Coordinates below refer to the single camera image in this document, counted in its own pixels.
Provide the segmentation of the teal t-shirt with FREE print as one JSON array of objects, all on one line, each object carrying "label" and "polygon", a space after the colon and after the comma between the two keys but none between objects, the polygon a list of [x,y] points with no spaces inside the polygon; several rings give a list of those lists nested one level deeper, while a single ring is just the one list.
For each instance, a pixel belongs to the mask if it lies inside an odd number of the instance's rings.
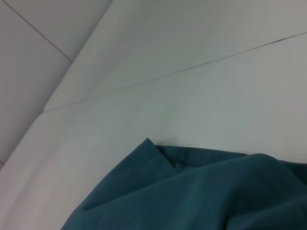
[{"label": "teal t-shirt with FREE print", "polygon": [[307,230],[307,164],[146,139],[61,230]]}]

